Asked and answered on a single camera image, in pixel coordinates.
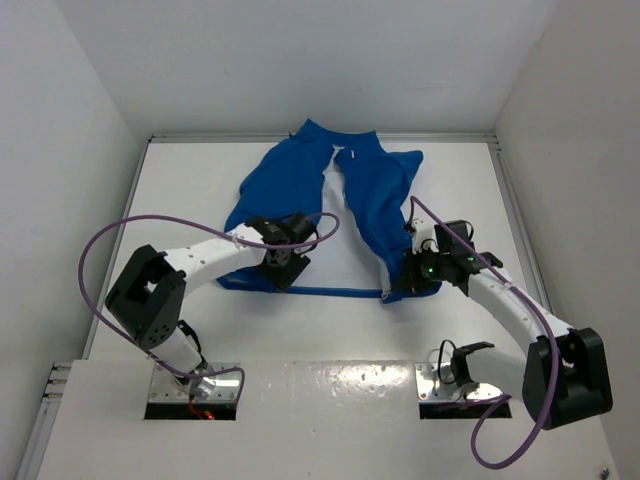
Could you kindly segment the blue zip jacket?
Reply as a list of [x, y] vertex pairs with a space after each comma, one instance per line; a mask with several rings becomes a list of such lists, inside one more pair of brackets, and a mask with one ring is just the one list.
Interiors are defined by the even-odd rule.
[[329, 264], [321, 284], [295, 286], [292, 293], [400, 301], [405, 295], [392, 284], [412, 246], [401, 206], [423, 159], [420, 151], [385, 151], [375, 132], [333, 132], [306, 120], [242, 181], [225, 228], [259, 215], [333, 210], [343, 222], [354, 220], [359, 237], [349, 248], [322, 243]]

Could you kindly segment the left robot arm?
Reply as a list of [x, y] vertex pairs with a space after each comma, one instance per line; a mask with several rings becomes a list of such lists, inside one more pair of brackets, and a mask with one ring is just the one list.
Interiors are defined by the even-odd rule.
[[106, 308], [141, 349], [172, 367], [187, 385], [207, 362], [199, 341], [181, 320], [185, 298], [207, 283], [245, 268], [279, 291], [288, 289], [310, 259], [296, 251], [317, 236], [314, 222], [297, 212], [286, 220], [258, 216], [187, 247], [134, 251], [106, 299]]

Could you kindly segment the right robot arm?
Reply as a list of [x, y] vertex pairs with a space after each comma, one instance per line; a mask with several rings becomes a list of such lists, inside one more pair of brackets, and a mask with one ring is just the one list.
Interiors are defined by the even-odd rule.
[[500, 357], [488, 341], [458, 346], [448, 366], [438, 368], [440, 382], [466, 387], [487, 375], [502, 388], [512, 380], [531, 418], [548, 414], [546, 430], [611, 411], [604, 342], [595, 330], [558, 319], [513, 282], [498, 257], [476, 252], [468, 222], [429, 228], [412, 220], [404, 229], [411, 245], [392, 290], [416, 295], [448, 283], [489, 312], [524, 355]]

